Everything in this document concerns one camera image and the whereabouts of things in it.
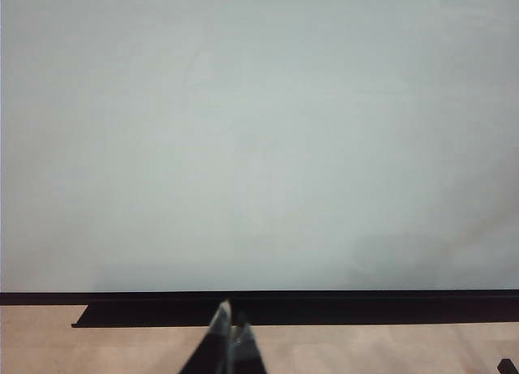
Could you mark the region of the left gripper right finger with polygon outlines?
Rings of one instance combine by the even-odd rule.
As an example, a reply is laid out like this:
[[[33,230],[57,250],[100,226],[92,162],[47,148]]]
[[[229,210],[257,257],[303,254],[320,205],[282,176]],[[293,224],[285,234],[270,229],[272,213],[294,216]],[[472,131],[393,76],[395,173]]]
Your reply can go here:
[[[232,328],[229,347],[229,372],[234,374],[266,373],[266,367],[251,323],[243,312],[239,312],[237,323]]]

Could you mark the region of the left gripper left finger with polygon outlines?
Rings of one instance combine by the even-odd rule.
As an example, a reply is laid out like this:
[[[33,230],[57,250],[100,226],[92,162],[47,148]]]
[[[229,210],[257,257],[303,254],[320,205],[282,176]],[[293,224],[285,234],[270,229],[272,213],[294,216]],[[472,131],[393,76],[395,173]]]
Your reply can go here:
[[[228,300],[219,304],[207,332],[180,374],[220,374],[228,372],[232,311]]]

